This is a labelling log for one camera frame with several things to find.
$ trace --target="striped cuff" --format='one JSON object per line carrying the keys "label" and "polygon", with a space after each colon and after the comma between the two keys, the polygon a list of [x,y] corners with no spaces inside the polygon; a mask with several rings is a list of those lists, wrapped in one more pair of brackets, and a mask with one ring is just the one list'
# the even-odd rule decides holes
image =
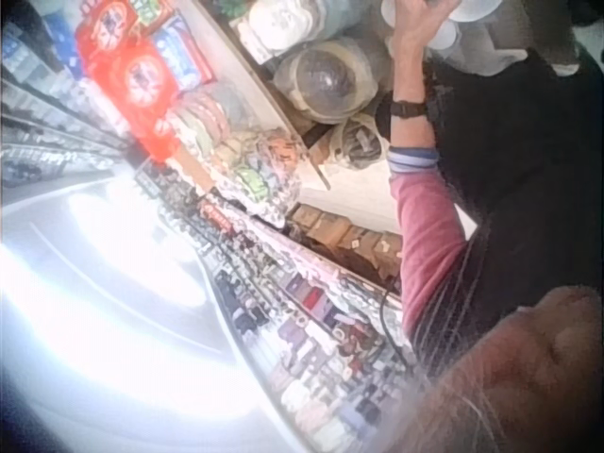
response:
{"label": "striped cuff", "polygon": [[390,147],[388,164],[394,175],[422,173],[437,169],[439,155],[436,148]]}

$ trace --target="wrist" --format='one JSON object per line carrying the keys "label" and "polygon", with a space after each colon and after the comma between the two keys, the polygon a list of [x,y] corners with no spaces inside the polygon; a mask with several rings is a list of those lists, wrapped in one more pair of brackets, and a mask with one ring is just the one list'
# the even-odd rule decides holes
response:
{"label": "wrist", "polygon": [[413,36],[395,32],[393,46],[395,62],[418,60],[424,57],[425,45]]}

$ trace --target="plastic wrap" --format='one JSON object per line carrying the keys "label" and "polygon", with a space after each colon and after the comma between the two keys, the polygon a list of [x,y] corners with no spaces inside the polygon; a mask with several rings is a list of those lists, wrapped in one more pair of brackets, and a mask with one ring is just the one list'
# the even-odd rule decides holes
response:
{"label": "plastic wrap", "polygon": [[382,160],[387,149],[387,143],[378,133],[376,121],[365,113],[358,113],[337,126],[329,143],[333,160],[353,170],[362,170]]}
{"label": "plastic wrap", "polygon": [[340,38],[285,59],[275,85],[312,120],[338,124],[371,102],[388,69],[381,43]]}

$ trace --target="blue package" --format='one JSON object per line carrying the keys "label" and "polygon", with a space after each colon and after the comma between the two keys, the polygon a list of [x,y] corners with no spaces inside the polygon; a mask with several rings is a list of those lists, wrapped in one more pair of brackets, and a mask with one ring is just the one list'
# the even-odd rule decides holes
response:
{"label": "blue package", "polygon": [[182,39],[187,26],[178,16],[173,17],[153,34],[153,43],[176,79],[181,91],[192,90],[202,82],[193,56]]}
{"label": "blue package", "polygon": [[42,17],[48,32],[53,39],[59,60],[67,66],[75,80],[84,76],[82,59],[77,50],[74,33],[70,29],[63,12],[53,12]]}

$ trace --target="red package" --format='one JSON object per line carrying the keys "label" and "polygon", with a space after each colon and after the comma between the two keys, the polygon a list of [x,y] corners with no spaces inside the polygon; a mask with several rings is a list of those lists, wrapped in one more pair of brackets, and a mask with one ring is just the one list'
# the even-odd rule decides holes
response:
{"label": "red package", "polygon": [[163,118],[178,88],[151,42],[128,42],[112,59],[97,58],[87,70],[155,160],[176,152],[180,142]]}

